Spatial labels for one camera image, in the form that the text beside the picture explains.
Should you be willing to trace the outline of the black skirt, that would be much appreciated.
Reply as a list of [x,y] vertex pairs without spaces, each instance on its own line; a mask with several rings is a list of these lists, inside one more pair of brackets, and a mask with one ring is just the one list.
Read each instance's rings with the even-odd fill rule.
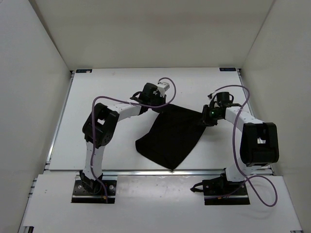
[[203,135],[202,114],[173,104],[155,111],[158,116],[149,132],[135,141],[136,150],[152,162],[174,170]]

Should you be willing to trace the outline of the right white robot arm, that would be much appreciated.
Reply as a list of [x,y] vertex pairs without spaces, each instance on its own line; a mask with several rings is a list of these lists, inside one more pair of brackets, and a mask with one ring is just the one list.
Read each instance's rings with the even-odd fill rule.
[[208,98],[210,103],[203,107],[200,124],[213,127],[219,120],[233,124],[234,164],[224,169],[225,178],[218,181],[218,190],[227,195],[235,189],[235,182],[279,160],[277,128],[244,111],[229,92],[210,94]]

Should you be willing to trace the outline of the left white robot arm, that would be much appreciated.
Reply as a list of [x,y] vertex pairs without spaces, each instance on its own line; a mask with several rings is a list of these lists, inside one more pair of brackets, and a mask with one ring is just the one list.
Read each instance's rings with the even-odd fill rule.
[[114,135],[117,123],[145,113],[148,109],[166,105],[167,82],[147,83],[142,91],[136,92],[129,100],[96,97],[92,110],[83,125],[87,152],[86,162],[80,171],[81,180],[90,193],[97,193],[102,187],[102,161],[106,145]]

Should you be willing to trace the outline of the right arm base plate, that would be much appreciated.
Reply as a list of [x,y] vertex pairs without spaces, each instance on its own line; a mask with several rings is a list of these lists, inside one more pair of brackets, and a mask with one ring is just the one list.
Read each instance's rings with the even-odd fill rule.
[[244,182],[230,182],[226,176],[202,180],[191,192],[203,193],[205,205],[249,205],[250,200]]

